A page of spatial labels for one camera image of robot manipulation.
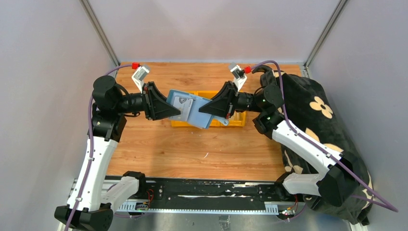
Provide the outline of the white silver credit card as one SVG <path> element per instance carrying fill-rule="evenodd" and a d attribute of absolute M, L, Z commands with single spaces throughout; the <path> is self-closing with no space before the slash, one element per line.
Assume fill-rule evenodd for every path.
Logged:
<path fill-rule="evenodd" d="M 187 121 L 193 102 L 194 102 L 193 98 L 176 96 L 174 98 L 173 106 L 180 110 L 180 114 L 174 116 L 172 120 Z"/>

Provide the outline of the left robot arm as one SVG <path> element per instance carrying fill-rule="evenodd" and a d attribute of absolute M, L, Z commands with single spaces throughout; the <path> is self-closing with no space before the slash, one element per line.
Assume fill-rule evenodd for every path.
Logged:
<path fill-rule="evenodd" d="M 66 229 L 106 231 L 115 212 L 130 197 L 151 199 L 152 192 L 141 172 L 128 171 L 106 194 L 102 186 L 127 117 L 145 113 L 149 120 L 180 114 L 166 101 L 153 82 L 143 84 L 140 93 L 129 93 L 109 75 L 93 83 L 88 109 L 88 140 L 84 162 L 77 183 L 66 205 L 55 209 L 55 218 Z"/>

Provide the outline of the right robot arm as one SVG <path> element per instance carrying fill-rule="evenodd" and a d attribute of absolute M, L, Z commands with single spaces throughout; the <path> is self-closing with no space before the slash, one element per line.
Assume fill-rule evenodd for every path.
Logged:
<path fill-rule="evenodd" d="M 359 187 L 357 157 L 313 140 L 279 113 L 278 107 L 283 105 L 277 84 L 261 86 L 251 94 L 238 92 L 235 84 L 228 81 L 210 102 L 199 108 L 199 112 L 226 119 L 234 111 L 258 112 L 258 117 L 253 119 L 257 131 L 294 151 L 317 171 L 316 174 L 289 174 L 275 187 L 276 197 L 287 201 L 301 193 L 319 196 L 335 207 L 342 206 Z"/>

